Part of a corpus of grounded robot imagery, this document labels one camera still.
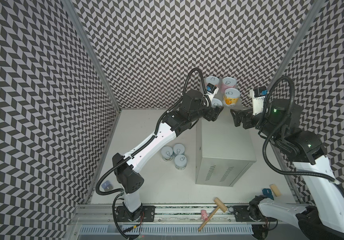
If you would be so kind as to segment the orange label can front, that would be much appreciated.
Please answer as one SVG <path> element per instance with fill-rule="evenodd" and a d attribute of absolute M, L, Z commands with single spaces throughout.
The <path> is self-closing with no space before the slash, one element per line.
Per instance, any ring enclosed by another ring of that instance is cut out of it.
<path fill-rule="evenodd" d="M 226 107 L 234 107 L 239 101 L 241 92 L 235 88 L 225 90 L 223 102 Z"/>

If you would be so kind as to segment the pink label can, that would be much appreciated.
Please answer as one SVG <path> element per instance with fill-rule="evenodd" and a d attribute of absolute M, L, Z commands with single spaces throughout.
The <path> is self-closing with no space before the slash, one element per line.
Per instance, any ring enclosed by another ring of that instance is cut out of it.
<path fill-rule="evenodd" d="M 224 93 L 229 88 L 235 88 L 237 86 L 237 80 L 232 77 L 225 77 L 222 79 L 221 92 Z"/>
<path fill-rule="evenodd" d="M 216 87 L 218 87 L 219 83 L 220 83 L 220 79 L 218 77 L 215 76 L 209 76 L 205 79 L 206 85 L 208 84 L 212 84 Z"/>

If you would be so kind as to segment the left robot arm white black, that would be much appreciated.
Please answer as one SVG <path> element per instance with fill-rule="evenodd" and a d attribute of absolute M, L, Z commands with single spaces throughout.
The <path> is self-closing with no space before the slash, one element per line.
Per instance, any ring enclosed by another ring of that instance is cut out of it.
<path fill-rule="evenodd" d="M 141 169 L 155 153 L 184 131 L 192 129 L 201 118 L 209 122 L 217 120 L 223 107 L 212 107 L 215 90 L 214 85 L 205 86 L 202 70 L 193 68 L 185 80 L 182 96 L 159 117 L 154 132 L 124 155 L 117 153 L 113 156 L 112 168 L 96 183 L 96 194 L 117 193 L 114 200 L 123 198 L 125 216 L 130 221 L 143 220 L 145 213 L 139 193 L 144 184 Z"/>

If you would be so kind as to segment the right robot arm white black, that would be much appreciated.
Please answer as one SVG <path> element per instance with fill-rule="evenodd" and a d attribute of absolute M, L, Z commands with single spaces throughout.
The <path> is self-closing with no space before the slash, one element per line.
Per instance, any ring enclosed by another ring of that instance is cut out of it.
<path fill-rule="evenodd" d="M 280 204 L 260 195 L 249 203 L 251 220 L 285 222 L 310 240 L 344 240 L 344 188 L 321 139 L 299 126 L 302 107 L 295 103 L 294 81 L 280 77 L 269 90 L 254 89 L 253 97 L 263 100 L 262 108 L 231 110 L 235 126 L 257 129 L 265 163 L 280 175 L 302 177 L 314 205 Z"/>

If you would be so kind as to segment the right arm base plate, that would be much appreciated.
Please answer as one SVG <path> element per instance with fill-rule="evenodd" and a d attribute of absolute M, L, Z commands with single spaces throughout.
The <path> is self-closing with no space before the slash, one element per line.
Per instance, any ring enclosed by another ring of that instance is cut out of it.
<path fill-rule="evenodd" d="M 276 222 L 274 218 L 267 218 L 262 215 L 257 206 L 236 205 L 228 207 L 231 214 L 235 216 L 237 222 L 265 223 Z"/>

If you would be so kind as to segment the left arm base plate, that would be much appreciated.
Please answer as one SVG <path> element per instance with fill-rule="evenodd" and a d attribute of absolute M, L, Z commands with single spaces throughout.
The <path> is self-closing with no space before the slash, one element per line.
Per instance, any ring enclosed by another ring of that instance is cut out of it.
<path fill-rule="evenodd" d="M 131 213 L 125 206 L 118 206 L 115 209 L 115 217 L 117 222 L 153 222 L 155 219 L 155 206 L 140 206 L 137 210 Z"/>

